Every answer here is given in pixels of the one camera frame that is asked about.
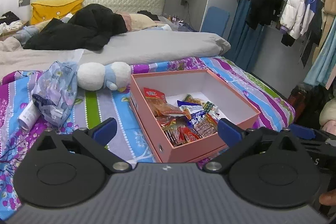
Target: pink pillow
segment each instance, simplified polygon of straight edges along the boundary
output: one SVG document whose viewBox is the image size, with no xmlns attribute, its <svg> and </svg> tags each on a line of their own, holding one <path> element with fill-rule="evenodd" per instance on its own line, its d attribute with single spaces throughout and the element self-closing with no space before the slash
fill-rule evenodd
<svg viewBox="0 0 336 224">
<path fill-rule="evenodd" d="M 336 135 L 336 121 L 329 120 L 326 124 L 322 127 L 322 130 L 327 131 L 333 135 Z"/>
<path fill-rule="evenodd" d="M 122 17 L 125 21 L 125 24 L 126 24 L 126 28 L 130 32 L 132 30 L 132 19 L 131 19 L 131 16 L 129 15 L 129 13 L 117 12 L 117 14 L 122 15 Z"/>
</svg>

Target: wall outlet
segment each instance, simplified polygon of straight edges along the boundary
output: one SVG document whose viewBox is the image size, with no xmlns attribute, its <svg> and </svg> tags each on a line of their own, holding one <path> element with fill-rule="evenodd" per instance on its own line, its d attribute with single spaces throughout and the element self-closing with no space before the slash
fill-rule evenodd
<svg viewBox="0 0 336 224">
<path fill-rule="evenodd" d="M 19 0 L 19 7 L 30 5 L 30 0 Z"/>
</svg>

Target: striped blanket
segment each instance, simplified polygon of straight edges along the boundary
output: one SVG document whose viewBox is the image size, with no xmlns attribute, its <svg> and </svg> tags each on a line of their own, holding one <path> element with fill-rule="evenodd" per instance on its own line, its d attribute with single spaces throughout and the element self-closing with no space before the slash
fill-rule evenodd
<svg viewBox="0 0 336 224">
<path fill-rule="evenodd" d="M 262 126 L 281 130 L 294 117 L 293 108 L 269 87 L 236 67 L 222 57 L 187 58 L 150 65 L 133 65 L 132 73 L 148 73 L 174 70 L 209 68 L 224 81 L 244 95 L 260 111 L 254 127 Z M 13 188 L 13 175 L 29 148 L 50 125 L 39 118 L 29 133 L 19 128 L 18 116 L 31 100 L 31 90 L 41 71 L 16 71 L 3 78 L 0 85 L 0 218 L 7 219 L 19 206 Z M 139 162 L 154 162 L 155 159 L 129 107 L 129 88 L 123 92 L 101 89 L 88 92 L 78 89 L 77 98 L 70 116 L 59 129 L 60 134 L 69 134 L 79 127 L 93 128 L 108 117 L 118 123 L 116 136 L 108 149 L 133 166 Z"/>
</svg>

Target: blue gripper pad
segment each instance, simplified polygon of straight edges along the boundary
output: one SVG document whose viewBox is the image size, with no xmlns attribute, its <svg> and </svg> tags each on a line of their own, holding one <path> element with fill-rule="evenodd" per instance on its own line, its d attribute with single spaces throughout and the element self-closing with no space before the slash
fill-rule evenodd
<svg viewBox="0 0 336 224">
<path fill-rule="evenodd" d="M 243 139 L 242 133 L 244 130 L 227 119 L 222 118 L 219 120 L 217 130 L 218 135 L 228 147 L 236 145 Z"/>
<path fill-rule="evenodd" d="M 302 127 L 293 123 L 290 124 L 288 128 L 296 137 L 299 137 L 304 140 L 312 140 L 315 139 L 316 137 L 314 130 L 311 128 Z"/>
<path fill-rule="evenodd" d="M 118 128 L 117 121 L 114 118 L 109 118 L 105 122 L 102 126 L 99 124 L 97 129 L 92 129 L 92 138 L 102 146 L 107 145 L 114 138 Z"/>
</svg>

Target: white puffer jacket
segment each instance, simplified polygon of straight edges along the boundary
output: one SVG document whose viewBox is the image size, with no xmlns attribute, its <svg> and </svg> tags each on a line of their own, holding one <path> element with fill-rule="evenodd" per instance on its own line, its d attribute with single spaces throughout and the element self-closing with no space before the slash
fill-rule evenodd
<svg viewBox="0 0 336 224">
<path fill-rule="evenodd" d="M 298 39 L 304 15 L 305 0 L 288 0 L 280 20 L 281 28 L 287 31 L 291 37 Z"/>
</svg>

